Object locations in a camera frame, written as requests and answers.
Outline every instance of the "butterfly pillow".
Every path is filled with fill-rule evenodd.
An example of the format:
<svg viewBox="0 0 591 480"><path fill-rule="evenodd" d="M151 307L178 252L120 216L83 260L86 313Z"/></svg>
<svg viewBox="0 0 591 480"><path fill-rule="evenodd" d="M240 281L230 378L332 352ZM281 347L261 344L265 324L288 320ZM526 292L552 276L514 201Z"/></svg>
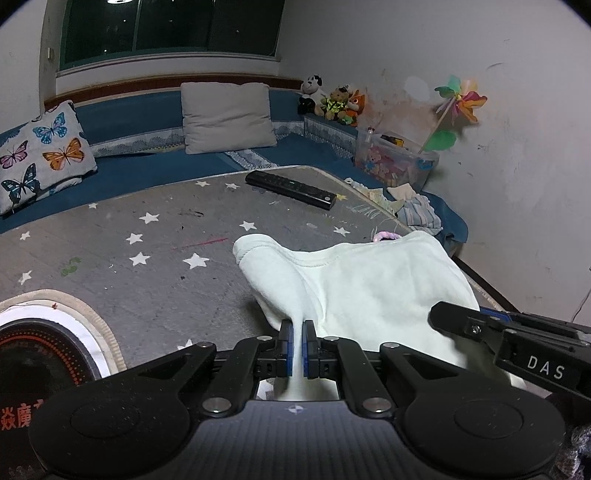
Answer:
<svg viewBox="0 0 591 480"><path fill-rule="evenodd" d="M92 170L95 158L68 100L0 134L0 215L80 183Z"/></svg>

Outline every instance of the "white cloth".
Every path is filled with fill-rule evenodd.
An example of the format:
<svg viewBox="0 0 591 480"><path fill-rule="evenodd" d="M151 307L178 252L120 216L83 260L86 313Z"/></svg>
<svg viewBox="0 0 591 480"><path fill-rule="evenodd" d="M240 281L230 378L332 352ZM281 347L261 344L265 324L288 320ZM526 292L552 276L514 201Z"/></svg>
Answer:
<svg viewBox="0 0 591 480"><path fill-rule="evenodd" d="M301 324L313 319L319 337L335 335L377 351L398 342L451 364L508 381L482 345L469 342L468 359L454 340L433 330L428 314L439 301L479 308L466 278L439 242L424 232L370 244L339 244L317 252L294 252L266 235L245 235L233 253L267 320L279 329L294 325L293 376L275 380L276 400L338 398L334 382L303 378Z"/></svg>
<svg viewBox="0 0 591 480"><path fill-rule="evenodd" d="M409 183L399 185L398 187L388 187L387 191L397 200L412 200L418 195Z"/></svg>

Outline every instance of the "remote control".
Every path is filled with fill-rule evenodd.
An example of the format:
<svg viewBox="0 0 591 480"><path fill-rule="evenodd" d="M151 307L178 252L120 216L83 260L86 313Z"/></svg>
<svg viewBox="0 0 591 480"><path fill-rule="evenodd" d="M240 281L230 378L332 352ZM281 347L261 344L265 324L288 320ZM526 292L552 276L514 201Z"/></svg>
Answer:
<svg viewBox="0 0 591 480"><path fill-rule="evenodd" d="M246 176L246 183L253 187L260 187L280 195L285 195L286 197L291 197L308 205L320 207L324 210L330 210L336 200L334 193L260 170L250 172Z"/></svg>

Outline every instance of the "window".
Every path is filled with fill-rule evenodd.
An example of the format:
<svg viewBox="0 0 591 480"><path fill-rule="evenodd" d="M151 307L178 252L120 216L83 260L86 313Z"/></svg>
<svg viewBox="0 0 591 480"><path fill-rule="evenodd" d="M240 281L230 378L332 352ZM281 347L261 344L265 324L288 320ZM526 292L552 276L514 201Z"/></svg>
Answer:
<svg viewBox="0 0 591 480"><path fill-rule="evenodd" d="M69 0L66 69L172 51L275 54L284 0Z"/></svg>

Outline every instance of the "pink object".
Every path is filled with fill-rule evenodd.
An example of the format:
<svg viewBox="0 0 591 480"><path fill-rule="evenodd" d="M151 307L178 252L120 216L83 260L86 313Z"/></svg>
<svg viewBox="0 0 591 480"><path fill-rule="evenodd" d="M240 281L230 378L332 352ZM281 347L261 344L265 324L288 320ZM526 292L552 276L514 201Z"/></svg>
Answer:
<svg viewBox="0 0 591 480"><path fill-rule="evenodd" d="M378 232L374 235L374 240L373 242L376 244L384 239L386 240L396 240L398 238L402 237L402 235L398 235L397 233L392 233L392 232Z"/></svg>

